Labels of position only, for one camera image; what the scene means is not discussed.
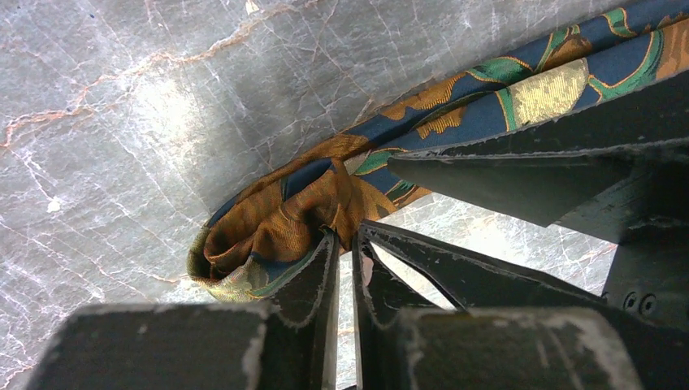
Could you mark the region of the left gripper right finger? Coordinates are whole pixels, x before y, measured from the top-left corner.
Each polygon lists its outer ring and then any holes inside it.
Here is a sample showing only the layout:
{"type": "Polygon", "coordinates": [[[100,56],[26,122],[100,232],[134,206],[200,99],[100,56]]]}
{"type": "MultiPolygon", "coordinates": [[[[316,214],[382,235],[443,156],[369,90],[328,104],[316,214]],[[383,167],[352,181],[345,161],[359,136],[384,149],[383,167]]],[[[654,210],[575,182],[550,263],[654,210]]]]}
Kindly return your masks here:
{"type": "Polygon", "coordinates": [[[398,389],[403,309],[598,306],[604,300],[542,271],[370,220],[352,239],[358,387],[398,389]]]}

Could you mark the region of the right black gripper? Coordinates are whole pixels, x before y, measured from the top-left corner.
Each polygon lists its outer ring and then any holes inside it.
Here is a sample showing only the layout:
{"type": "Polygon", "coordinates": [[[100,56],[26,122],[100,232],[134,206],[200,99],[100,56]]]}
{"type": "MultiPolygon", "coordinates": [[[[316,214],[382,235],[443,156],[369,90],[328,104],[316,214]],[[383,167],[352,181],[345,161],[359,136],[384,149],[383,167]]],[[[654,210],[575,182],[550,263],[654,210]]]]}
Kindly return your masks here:
{"type": "Polygon", "coordinates": [[[392,173],[433,192],[616,244],[602,297],[688,329],[688,74],[474,143],[397,154],[392,173]]]}

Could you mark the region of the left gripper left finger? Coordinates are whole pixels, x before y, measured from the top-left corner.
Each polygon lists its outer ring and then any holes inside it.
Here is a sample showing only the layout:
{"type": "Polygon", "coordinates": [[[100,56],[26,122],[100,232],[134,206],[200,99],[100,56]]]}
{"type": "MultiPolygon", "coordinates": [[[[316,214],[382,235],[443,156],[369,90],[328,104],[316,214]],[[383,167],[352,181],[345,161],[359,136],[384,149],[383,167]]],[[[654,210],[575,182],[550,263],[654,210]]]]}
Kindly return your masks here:
{"type": "Polygon", "coordinates": [[[255,317],[251,389],[333,389],[336,384],[339,239],[325,230],[305,264],[255,317]]]}

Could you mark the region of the orange blue floral tie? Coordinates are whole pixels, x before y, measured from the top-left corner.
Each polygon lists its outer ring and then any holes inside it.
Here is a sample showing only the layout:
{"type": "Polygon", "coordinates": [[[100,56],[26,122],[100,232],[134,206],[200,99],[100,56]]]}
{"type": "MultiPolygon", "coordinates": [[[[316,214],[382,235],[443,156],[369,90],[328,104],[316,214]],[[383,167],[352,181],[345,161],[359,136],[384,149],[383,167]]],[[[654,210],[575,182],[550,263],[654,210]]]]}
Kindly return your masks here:
{"type": "Polygon", "coordinates": [[[517,131],[687,68],[685,1],[638,1],[552,32],[390,106],[243,189],[201,228],[188,276],[219,301],[268,297],[324,232],[347,251],[361,221],[427,194],[389,171],[394,154],[517,131]]]}

